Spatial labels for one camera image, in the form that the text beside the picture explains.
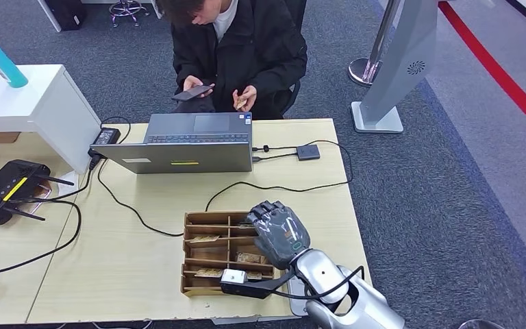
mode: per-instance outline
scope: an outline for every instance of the wooden tray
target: wooden tray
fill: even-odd
[[[246,212],[189,212],[184,219],[184,264],[180,290],[193,295],[222,295],[220,278],[196,277],[200,269],[240,269],[261,273],[261,280],[278,278],[279,270],[271,264],[240,263],[237,253],[261,255],[255,246],[254,228],[246,228]],[[213,241],[192,241],[198,236],[211,236]]]

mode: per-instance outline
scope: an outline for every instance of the hand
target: hand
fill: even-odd
[[[255,105],[257,100],[257,89],[253,86],[247,86],[242,95],[238,95],[238,90],[233,92],[233,107],[241,112],[248,112]]]
[[[202,86],[202,85],[203,85],[203,82],[198,77],[195,77],[193,75],[189,75],[184,80],[184,84],[182,86],[182,91],[187,91],[188,89],[194,88],[196,86]],[[207,91],[206,93],[200,95],[200,98],[207,97],[211,93],[212,93],[212,89]]]

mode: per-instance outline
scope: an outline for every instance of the robotic arm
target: robotic arm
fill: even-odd
[[[321,250],[310,248],[310,236],[299,218],[281,202],[262,202],[247,215],[255,226],[255,244],[278,269],[288,271],[279,279],[248,282],[243,271],[226,269],[221,278],[224,293],[265,298],[293,276],[304,282],[308,315],[323,329],[403,329],[404,319],[386,298],[346,267],[336,265]],[[346,296],[351,308],[335,314]]]

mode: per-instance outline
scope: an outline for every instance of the red stripe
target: red stripe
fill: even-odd
[[[466,43],[467,47],[473,52],[473,54],[475,54],[475,57],[477,57],[489,74],[493,76],[493,79],[495,79],[507,95],[513,99],[515,104],[517,104],[526,115],[525,91],[513,81],[493,56],[491,56],[487,49],[483,47],[448,2],[441,1],[438,3],[438,7],[455,28],[462,40]]]

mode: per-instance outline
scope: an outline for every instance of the smartphone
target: smartphone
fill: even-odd
[[[173,101],[190,101],[193,98],[196,98],[209,90],[211,90],[211,86],[196,86],[194,88],[188,89],[187,91],[183,91],[182,93],[176,94],[172,97]]]

